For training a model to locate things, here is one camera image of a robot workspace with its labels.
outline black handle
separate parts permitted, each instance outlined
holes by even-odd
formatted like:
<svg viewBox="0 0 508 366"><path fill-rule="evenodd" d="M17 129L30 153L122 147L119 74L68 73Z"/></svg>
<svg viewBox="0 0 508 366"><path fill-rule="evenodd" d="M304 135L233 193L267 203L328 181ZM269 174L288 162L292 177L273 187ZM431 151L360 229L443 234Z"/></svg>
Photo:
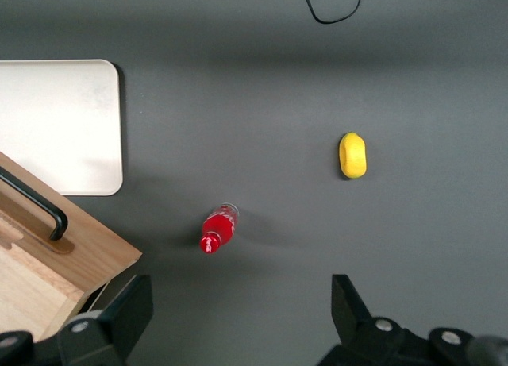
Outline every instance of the black handle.
<svg viewBox="0 0 508 366"><path fill-rule="evenodd" d="M37 193L27 184L20 181L14 175L10 174L2 166L0 166L0 179L38 205L42 210L46 211L53 217L53 219L55 219L56 227L49 237L50 240L58 241L64 235L69 221L67 219L67 215L65 215L61 209L49 202L45 197Z"/></svg>

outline yellow sponge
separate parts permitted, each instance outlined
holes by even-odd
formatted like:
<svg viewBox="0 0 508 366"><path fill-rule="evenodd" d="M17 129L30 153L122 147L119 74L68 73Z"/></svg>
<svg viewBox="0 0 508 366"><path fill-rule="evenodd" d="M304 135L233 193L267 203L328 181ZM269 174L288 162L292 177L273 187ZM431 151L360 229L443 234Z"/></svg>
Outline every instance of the yellow sponge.
<svg viewBox="0 0 508 366"><path fill-rule="evenodd" d="M341 169L348 178L359 178L367 171L365 142L354 132L349 132L339 144Z"/></svg>

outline plastic bottle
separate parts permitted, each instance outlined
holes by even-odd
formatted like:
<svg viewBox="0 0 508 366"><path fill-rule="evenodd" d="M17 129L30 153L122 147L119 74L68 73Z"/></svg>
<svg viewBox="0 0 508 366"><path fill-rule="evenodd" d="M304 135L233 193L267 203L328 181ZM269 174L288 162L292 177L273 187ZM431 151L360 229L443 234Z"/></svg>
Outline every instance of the plastic bottle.
<svg viewBox="0 0 508 366"><path fill-rule="evenodd" d="M238 209L231 203L222 203L205 220L200 247L205 253L214 253L225 245L235 233Z"/></svg>

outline white board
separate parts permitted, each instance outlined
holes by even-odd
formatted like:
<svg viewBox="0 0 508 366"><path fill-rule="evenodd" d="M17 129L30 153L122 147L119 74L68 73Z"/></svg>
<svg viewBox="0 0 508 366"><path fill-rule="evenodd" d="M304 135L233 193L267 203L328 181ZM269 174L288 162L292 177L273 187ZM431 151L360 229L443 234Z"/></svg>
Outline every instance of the white board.
<svg viewBox="0 0 508 366"><path fill-rule="evenodd" d="M116 68L105 60L0 61L0 152L62 195L117 192Z"/></svg>

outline black cable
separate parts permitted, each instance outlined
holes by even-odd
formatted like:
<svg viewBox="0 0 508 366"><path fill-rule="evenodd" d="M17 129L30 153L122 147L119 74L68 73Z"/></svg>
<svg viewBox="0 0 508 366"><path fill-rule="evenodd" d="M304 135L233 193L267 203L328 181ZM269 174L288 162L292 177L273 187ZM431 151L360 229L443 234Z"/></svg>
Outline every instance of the black cable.
<svg viewBox="0 0 508 366"><path fill-rule="evenodd" d="M324 21L322 19L320 19L316 13L314 12L314 8L312 7L312 3L310 3L310 0L306 0L307 1L307 5L309 6L309 9L310 9L310 13L312 14L312 16L314 17L314 19L319 22L319 23L322 23L323 25L331 25L332 23L337 23L337 22L341 22L341 21L345 21L346 19L348 19L349 17L351 17L354 13L356 13L356 11L358 10L358 8L360 7L360 2L362 0L358 0L358 3L356 4L356 7L355 9L348 15L346 15L345 17L342 17L342 18L339 18L339 19L335 19L333 21Z"/></svg>

